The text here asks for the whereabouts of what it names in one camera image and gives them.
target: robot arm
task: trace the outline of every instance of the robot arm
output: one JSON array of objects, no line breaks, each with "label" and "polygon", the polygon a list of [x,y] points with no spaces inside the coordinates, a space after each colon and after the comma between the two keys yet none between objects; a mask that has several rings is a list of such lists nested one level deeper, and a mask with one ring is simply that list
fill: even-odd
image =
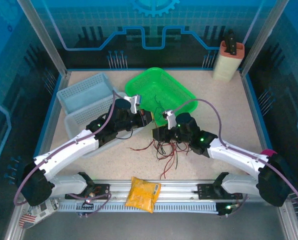
[{"label": "robot arm", "polygon": [[80,134],[58,148],[36,156],[34,161],[28,159],[21,162],[17,171],[17,187],[37,165],[47,159],[47,162],[42,164],[31,175],[21,189],[21,193],[28,203],[35,206],[49,197],[57,195],[73,193],[87,197],[92,193],[94,183],[85,173],[58,177],[56,177],[56,174],[82,155],[94,151],[115,139],[120,131],[131,131],[134,128],[148,125],[152,121],[151,112],[142,109],[137,110],[136,106],[139,103],[139,95],[127,99],[117,99],[108,124],[100,132],[98,130],[106,121],[102,117],[92,121]]},{"label": "robot arm", "polygon": [[174,115],[172,111],[166,111],[164,117],[168,120],[168,125],[152,131],[155,140],[188,143],[194,153],[225,161],[249,174],[247,176],[228,174],[221,178],[221,187],[226,192],[256,194],[274,206],[283,205],[291,189],[265,164],[274,166],[293,182],[291,170],[279,154],[267,156],[233,146],[215,134],[200,130],[189,113],[181,113],[176,118],[172,114]]}]

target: green plastic tray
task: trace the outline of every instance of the green plastic tray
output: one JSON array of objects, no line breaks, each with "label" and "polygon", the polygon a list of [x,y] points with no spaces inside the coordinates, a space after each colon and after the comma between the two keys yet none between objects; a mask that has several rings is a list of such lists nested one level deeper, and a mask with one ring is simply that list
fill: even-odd
[{"label": "green plastic tray", "polygon": [[[152,67],[130,80],[125,86],[125,92],[129,96],[139,94],[142,96],[141,107],[154,114],[158,126],[167,122],[162,117],[164,110],[174,110],[187,100],[195,96],[183,87],[161,68]],[[176,112],[191,113],[198,103],[191,102]]]}]

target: gray basket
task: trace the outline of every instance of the gray basket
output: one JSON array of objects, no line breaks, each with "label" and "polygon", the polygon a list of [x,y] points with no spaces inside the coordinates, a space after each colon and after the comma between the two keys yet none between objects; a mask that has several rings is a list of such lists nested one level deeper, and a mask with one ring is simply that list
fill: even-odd
[{"label": "gray basket", "polygon": [[70,114],[117,91],[105,73],[98,73],[57,92],[65,114]]},{"label": "gray basket", "polygon": [[[118,93],[120,96],[124,97],[127,96],[124,92]],[[75,111],[73,113],[68,114],[64,118],[64,125],[65,130],[67,131],[67,134],[70,139],[77,136],[82,130],[86,128],[86,126],[93,120],[97,119],[102,114],[105,114],[109,111],[109,108],[112,104],[113,96],[108,96],[102,100],[99,100],[93,104],[90,104],[89,106],[86,106],[78,111]],[[133,135],[140,132],[143,128],[137,128],[133,131]],[[117,135],[118,138],[127,138],[131,135],[130,131],[121,131]],[[98,148],[95,151],[89,152],[82,156],[82,158],[89,158],[91,156],[94,156],[116,144],[123,141],[122,139],[114,139],[110,141],[109,143],[103,145],[102,147]]]}]

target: yellow package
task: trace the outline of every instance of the yellow package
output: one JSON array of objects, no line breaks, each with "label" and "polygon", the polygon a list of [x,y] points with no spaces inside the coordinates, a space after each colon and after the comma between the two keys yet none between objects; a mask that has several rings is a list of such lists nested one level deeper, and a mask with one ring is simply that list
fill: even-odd
[{"label": "yellow package", "polygon": [[160,190],[160,183],[148,182],[133,176],[131,190],[125,206],[132,206],[153,213],[154,204],[158,200]]}]

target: beige work surface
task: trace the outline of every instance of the beige work surface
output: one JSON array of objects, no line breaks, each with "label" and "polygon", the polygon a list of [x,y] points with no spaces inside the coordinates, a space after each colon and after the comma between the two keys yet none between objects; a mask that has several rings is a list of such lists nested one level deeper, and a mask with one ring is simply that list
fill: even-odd
[{"label": "beige work surface", "polygon": [[[143,71],[106,71],[111,83],[121,92],[125,84]],[[223,130],[222,138],[231,144],[256,153],[261,152],[261,145],[250,107],[238,72],[233,79],[226,83],[212,80],[211,71],[202,70],[169,70],[167,71],[197,98],[211,102],[219,111]],[[74,71],[71,74],[69,85],[75,84],[98,71]],[[191,114],[198,126],[205,131],[218,134],[219,123],[213,110],[205,103],[199,102],[196,110]],[[65,127],[65,113],[61,110],[51,149],[54,149],[69,140]],[[71,175],[86,172],[92,179],[129,180],[132,176],[141,179],[159,179],[167,160],[158,161],[153,146],[143,151],[132,151],[129,147],[141,149],[149,145],[152,140],[151,123],[141,132],[128,140],[113,146],[88,159],[77,159],[64,168],[60,175]],[[221,172],[234,174],[241,170],[226,162],[207,158],[189,152],[188,155],[178,153],[178,167],[175,165],[166,173],[169,180],[206,180],[215,179]]]}]

